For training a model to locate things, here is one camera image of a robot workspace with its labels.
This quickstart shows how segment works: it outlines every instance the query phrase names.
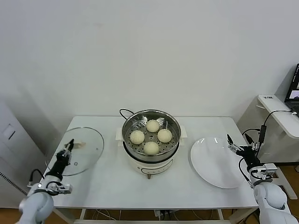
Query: glass lid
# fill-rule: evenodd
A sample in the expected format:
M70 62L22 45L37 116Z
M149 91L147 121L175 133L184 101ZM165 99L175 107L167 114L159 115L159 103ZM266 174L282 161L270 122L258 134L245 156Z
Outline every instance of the glass lid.
M62 176L72 176L80 174L93 167L104 150L103 136L90 127L76 127L66 131L56 152L63 150L67 143L74 139L74 148L71 151L71 161ZM46 161L48 168L53 167L56 156L50 161Z

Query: white plate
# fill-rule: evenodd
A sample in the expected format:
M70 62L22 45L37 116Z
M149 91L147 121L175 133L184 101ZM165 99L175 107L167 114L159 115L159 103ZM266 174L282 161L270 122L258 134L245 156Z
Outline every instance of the white plate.
M196 172L210 184L219 188L237 188L244 181L238 163L240 156L228 148L221 138L202 138L191 149L191 161ZM241 167L246 172L245 163Z

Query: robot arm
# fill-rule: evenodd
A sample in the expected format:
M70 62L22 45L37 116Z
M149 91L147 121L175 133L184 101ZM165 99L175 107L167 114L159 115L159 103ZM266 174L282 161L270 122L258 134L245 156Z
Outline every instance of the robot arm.
M250 185L254 189L254 197L260 208L261 224L298 224L291 215L287 205L287 197L282 189L271 183L272 176L277 170L273 163L261 164L256 157L256 143L251 146L237 146L228 135L228 148L242 156L250 173Z
M74 139L57 153L57 160L53 168L46 174L43 180L34 185L31 185L31 182L29 182L28 187L31 189L27 194L27 198L20 203L19 210L22 212L22 216L18 224L44 223L54 208L52 196L71 193L71 185L62 184L61 181L65 167L70 164L73 146Z

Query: laptop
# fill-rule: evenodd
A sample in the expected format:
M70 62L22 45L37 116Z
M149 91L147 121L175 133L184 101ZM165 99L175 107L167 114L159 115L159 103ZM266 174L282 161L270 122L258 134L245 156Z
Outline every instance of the laptop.
M285 97L285 104L299 114L299 64L297 64L289 91Z

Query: laptop screen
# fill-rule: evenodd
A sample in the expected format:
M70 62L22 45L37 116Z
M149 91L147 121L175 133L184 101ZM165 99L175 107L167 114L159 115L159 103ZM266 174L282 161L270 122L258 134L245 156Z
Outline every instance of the laptop screen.
M297 64L295 74L285 101L299 101L299 64Z

